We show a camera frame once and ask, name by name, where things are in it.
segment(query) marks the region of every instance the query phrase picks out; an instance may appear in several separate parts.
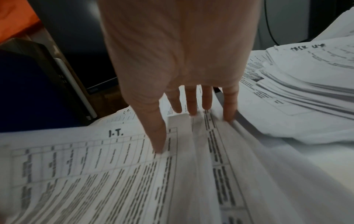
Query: orange object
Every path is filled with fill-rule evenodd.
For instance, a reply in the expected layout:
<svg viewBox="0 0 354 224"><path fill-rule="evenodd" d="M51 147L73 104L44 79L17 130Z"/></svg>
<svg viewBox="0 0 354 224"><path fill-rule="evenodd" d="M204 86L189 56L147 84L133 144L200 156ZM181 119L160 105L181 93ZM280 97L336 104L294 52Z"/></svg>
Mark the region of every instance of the orange object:
<svg viewBox="0 0 354 224"><path fill-rule="evenodd" d="M39 22L27 0L0 0L0 42Z"/></svg>

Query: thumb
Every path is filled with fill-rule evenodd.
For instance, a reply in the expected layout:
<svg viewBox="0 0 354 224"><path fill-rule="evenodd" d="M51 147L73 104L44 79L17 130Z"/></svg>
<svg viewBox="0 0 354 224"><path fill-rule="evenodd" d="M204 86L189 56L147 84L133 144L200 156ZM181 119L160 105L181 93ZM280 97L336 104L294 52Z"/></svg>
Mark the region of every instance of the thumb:
<svg viewBox="0 0 354 224"><path fill-rule="evenodd" d="M166 124L162 118L159 101L154 103L130 103L130 106L135 111L152 147L156 153L162 153L166 141Z"/></svg>

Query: wall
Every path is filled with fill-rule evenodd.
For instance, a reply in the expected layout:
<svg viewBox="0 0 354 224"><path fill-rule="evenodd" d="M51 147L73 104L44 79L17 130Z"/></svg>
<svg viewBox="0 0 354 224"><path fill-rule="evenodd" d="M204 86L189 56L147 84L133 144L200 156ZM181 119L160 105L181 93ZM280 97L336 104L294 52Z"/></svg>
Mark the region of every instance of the wall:
<svg viewBox="0 0 354 224"><path fill-rule="evenodd" d="M308 38L310 0L266 1L269 27L274 39L280 45ZM263 2L253 50L265 50L274 45L267 29Z"/></svg>

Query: black monitor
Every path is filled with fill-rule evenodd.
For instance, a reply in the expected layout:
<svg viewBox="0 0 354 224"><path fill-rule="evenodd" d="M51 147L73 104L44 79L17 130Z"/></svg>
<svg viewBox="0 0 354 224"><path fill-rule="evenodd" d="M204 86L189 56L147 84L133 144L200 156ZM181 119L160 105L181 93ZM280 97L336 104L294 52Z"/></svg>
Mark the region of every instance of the black monitor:
<svg viewBox="0 0 354 224"><path fill-rule="evenodd" d="M96 0L28 0L89 94L118 84Z"/></svg>

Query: orange cloth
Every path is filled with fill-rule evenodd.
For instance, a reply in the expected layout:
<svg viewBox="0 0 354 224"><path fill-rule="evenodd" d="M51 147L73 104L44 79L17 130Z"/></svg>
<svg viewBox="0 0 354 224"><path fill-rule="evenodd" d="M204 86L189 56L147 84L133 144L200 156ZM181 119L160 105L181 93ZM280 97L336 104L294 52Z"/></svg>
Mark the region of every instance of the orange cloth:
<svg viewBox="0 0 354 224"><path fill-rule="evenodd" d="M0 0L0 42L38 22L27 0Z"/></svg>

